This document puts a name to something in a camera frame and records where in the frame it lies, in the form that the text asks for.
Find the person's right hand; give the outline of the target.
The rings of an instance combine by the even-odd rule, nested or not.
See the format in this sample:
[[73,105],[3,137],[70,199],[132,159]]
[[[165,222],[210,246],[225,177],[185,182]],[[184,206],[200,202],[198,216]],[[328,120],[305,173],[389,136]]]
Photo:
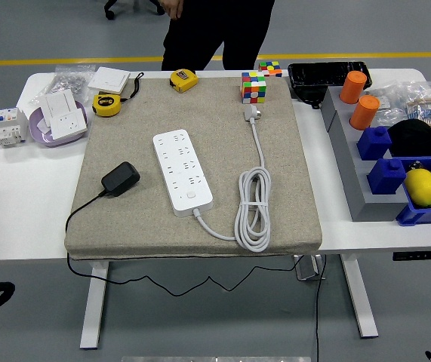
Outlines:
[[183,13],[184,0],[161,0],[160,4],[165,13],[172,19],[178,20]]

